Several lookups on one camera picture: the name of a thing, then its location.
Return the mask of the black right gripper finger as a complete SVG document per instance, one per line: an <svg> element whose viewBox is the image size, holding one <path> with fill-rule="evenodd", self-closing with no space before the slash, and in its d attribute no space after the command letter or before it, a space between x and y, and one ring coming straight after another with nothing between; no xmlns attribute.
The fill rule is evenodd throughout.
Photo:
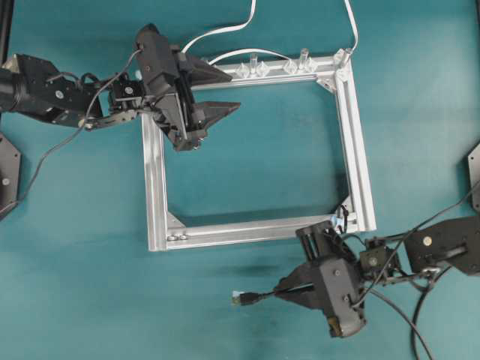
<svg viewBox="0 0 480 360"><path fill-rule="evenodd" d="M288 289L276 292L275 296L284 301L292 302L311 310L319 310L323 308L314 288Z"/></svg>
<svg viewBox="0 0 480 360"><path fill-rule="evenodd" d="M305 262L297 266L289 275L279 281L279 290L313 290L314 276L318 268L319 266L315 262Z"/></svg>

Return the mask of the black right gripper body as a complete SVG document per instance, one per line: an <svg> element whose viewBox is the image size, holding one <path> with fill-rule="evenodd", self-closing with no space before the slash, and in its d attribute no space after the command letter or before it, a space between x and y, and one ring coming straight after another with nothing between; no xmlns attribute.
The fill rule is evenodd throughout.
<svg viewBox="0 0 480 360"><path fill-rule="evenodd" d="M295 231L307 258L301 266L301 304L320 310L334 338L348 338L365 325L359 300L360 280L356 258L333 229L329 220Z"/></svg>

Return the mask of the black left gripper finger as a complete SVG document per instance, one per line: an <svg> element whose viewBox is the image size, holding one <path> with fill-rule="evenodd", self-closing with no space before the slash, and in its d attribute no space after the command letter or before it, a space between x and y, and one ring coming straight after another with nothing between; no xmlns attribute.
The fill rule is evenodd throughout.
<svg viewBox="0 0 480 360"><path fill-rule="evenodd" d="M178 53L178 86L205 86L230 83L233 77L206 61L184 52Z"/></svg>
<svg viewBox="0 0 480 360"><path fill-rule="evenodd" d="M238 102L205 101L193 105L193 125L207 130L240 107Z"/></svg>

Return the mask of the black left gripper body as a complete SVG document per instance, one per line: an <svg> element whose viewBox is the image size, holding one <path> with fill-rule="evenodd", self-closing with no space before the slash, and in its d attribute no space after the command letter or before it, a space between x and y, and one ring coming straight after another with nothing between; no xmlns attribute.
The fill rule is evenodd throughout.
<svg viewBox="0 0 480 360"><path fill-rule="evenodd" d="M195 100L194 77L206 69L199 58L185 55L149 23L136 34L136 56L145 89L143 103L152 120L177 152L200 146L209 127L209 104Z"/></svg>

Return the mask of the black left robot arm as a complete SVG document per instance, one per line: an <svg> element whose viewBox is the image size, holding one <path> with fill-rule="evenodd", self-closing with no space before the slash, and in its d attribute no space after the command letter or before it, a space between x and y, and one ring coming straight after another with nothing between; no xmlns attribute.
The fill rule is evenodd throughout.
<svg viewBox="0 0 480 360"><path fill-rule="evenodd" d="M177 152L200 146L208 129L236 111L237 102L194 99L194 86L229 83L232 76L186 54L153 24L135 38L141 78L123 70L99 80L60 72L52 62L15 54L1 66L1 111L39 122L93 131L148 116Z"/></svg>

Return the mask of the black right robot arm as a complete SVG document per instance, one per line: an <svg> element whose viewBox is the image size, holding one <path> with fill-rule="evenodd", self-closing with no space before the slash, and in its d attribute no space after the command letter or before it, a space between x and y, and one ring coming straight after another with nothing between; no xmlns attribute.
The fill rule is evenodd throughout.
<svg viewBox="0 0 480 360"><path fill-rule="evenodd" d="M415 231L404 240L412 275L387 238L373 238L355 255L336 233L332 220L296 232L306 260L274 288L274 296L312 310L321 310L332 337L346 338L366 324L360 302L368 282L394 284L427 277L434 269L452 266L469 276L479 275L479 217L444 220Z"/></svg>

